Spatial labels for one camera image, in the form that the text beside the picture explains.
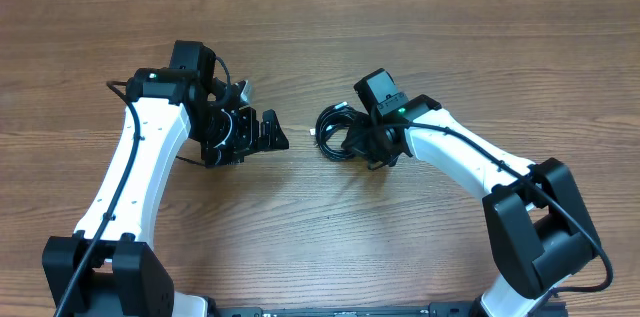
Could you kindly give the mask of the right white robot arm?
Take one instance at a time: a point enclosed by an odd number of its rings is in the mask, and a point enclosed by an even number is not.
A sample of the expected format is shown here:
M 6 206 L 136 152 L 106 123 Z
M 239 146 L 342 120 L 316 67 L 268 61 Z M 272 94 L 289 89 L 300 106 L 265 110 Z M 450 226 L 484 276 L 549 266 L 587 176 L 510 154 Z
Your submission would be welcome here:
M 378 69 L 354 90 L 364 112 L 342 146 L 370 169 L 405 154 L 437 168 L 480 201 L 499 275 L 472 301 L 432 302 L 431 316 L 565 316 L 560 293 L 608 289 L 614 269 L 569 167 L 517 157 L 461 125 L 436 100 L 410 99 Z

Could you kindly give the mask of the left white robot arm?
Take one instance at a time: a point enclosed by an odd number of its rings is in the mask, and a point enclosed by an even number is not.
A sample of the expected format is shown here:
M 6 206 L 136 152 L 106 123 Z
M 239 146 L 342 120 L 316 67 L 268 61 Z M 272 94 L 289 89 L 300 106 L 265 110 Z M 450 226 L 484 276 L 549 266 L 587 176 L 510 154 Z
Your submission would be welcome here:
M 126 105 L 119 143 L 73 234 L 50 237 L 42 254 L 56 315 L 219 315 L 212 298 L 177 292 L 154 252 L 173 163 L 187 140 L 199 143 L 204 168 L 289 147 L 275 112 L 251 108 L 248 82 L 215 78 L 223 63 L 203 43 L 178 40 L 168 67 L 108 82 Z

